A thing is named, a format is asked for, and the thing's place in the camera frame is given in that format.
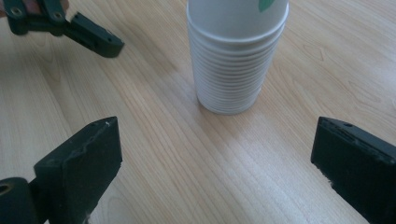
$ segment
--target paper cup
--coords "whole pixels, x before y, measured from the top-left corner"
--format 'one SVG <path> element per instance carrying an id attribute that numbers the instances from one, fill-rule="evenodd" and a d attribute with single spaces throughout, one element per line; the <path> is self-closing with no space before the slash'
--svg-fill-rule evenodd
<path id="1" fill-rule="evenodd" d="M 192 69 L 197 97 L 205 108 L 232 115 L 254 104 L 288 12 L 285 0 L 190 0 Z"/>

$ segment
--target black plastic part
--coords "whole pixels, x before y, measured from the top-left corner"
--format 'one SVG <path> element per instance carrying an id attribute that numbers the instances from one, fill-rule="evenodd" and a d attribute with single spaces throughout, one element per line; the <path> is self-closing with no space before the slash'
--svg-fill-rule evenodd
<path id="1" fill-rule="evenodd" d="M 4 0 L 4 10 L 7 13 L 9 29 L 15 35 L 26 35 L 27 13 L 22 0 Z"/>
<path id="2" fill-rule="evenodd" d="M 120 169 L 117 118 L 87 125 L 35 165 L 49 194 L 49 223 L 84 223 Z"/>
<path id="3" fill-rule="evenodd" d="M 311 161 L 371 223 L 396 223 L 396 147 L 337 119 L 319 118 Z"/>
<path id="4" fill-rule="evenodd" d="M 42 14 L 27 14 L 22 0 L 4 0 L 9 28 L 15 35 L 29 31 L 66 35 L 106 58 L 117 57 L 124 43 L 108 30 L 78 13 L 71 22 L 65 19 L 59 0 L 39 0 Z"/>
<path id="5" fill-rule="evenodd" d="M 49 193 L 45 189 L 40 188 L 37 179 L 34 179 L 29 183 L 29 189 L 32 193 L 33 204 L 35 205 L 35 214 L 37 216 L 38 223 L 45 223 L 50 216 Z"/>
<path id="6" fill-rule="evenodd" d="M 25 179 L 12 177 L 0 181 L 0 223 L 38 224 Z"/>
<path id="7" fill-rule="evenodd" d="M 124 45 L 118 37 L 80 13 L 67 25 L 64 34 L 106 58 L 117 57 Z"/>

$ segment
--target wood grain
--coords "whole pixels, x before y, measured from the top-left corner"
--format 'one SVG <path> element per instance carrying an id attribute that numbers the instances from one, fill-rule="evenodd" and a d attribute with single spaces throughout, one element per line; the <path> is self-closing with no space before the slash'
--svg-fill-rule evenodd
<path id="1" fill-rule="evenodd" d="M 186 0 L 71 1 L 124 42 L 104 59 L 0 20 L 0 179 L 87 123 L 120 121 L 124 162 L 91 223 L 366 223 L 310 163 L 319 116 L 396 145 L 396 3 L 290 2 L 262 92 L 219 116 L 195 96 Z"/>

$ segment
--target cup stack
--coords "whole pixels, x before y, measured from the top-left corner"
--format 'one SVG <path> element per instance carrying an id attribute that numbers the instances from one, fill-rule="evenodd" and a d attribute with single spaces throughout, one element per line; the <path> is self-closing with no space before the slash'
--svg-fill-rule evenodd
<path id="1" fill-rule="evenodd" d="M 257 99 L 288 17 L 287 0 L 190 0 L 195 89 L 208 110 L 233 115 Z"/>

